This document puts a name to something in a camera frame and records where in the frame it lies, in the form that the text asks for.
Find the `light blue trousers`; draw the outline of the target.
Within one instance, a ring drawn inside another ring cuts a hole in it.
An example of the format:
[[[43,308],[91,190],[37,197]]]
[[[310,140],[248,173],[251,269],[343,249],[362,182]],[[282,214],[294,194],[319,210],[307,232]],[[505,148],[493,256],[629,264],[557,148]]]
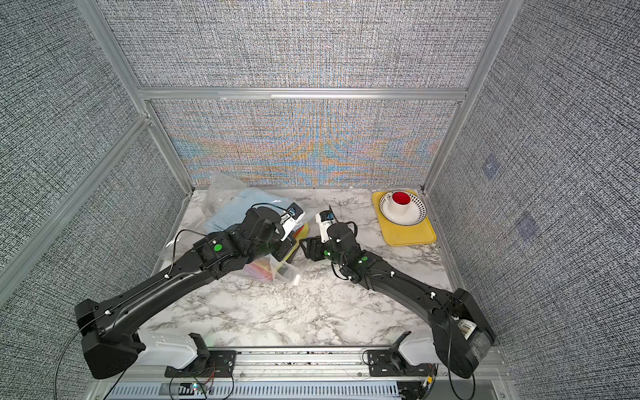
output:
[[[275,195],[259,188],[244,188],[230,190],[207,191],[203,203],[205,215],[203,228],[207,233],[223,231],[226,228],[241,223],[251,206],[258,203],[274,204],[277,213],[282,214],[281,208],[289,206],[293,200]]]

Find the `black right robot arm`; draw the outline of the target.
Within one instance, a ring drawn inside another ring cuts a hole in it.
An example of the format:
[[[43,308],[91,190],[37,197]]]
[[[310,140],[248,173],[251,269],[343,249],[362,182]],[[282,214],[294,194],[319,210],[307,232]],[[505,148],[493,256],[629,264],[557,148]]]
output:
[[[496,334],[471,293],[435,288],[400,272],[381,256],[362,249],[347,223],[333,224],[326,238],[305,238],[301,245],[306,258],[326,259],[338,268],[341,278],[416,313],[430,326],[439,360],[460,378],[471,378],[494,345]]]

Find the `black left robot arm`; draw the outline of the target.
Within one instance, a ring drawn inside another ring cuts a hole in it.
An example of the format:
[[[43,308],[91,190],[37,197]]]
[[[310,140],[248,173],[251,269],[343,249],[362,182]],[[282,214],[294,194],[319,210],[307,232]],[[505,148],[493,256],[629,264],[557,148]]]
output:
[[[158,338],[141,326],[183,296],[254,260],[281,261],[295,245],[294,229],[305,212],[296,203],[251,207],[241,223],[206,234],[178,260],[109,300],[86,299],[74,312],[84,359],[96,379],[111,378],[134,365],[165,366],[177,372],[205,370],[210,352],[201,335]]]

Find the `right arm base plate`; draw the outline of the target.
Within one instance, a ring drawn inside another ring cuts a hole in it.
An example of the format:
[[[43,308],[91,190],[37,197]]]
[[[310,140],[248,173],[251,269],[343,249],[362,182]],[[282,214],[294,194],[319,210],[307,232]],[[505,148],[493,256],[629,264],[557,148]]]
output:
[[[369,374],[375,378],[438,375],[437,363],[422,363],[413,366],[401,356],[399,351],[395,350],[365,350],[363,361],[368,367]]]

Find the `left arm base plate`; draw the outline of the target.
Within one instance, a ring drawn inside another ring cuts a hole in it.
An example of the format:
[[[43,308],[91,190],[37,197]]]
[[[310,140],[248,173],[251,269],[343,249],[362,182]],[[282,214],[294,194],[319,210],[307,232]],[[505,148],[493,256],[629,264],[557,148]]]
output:
[[[210,351],[206,358],[198,357],[183,369],[166,367],[165,378],[231,378],[238,352],[234,350]]]

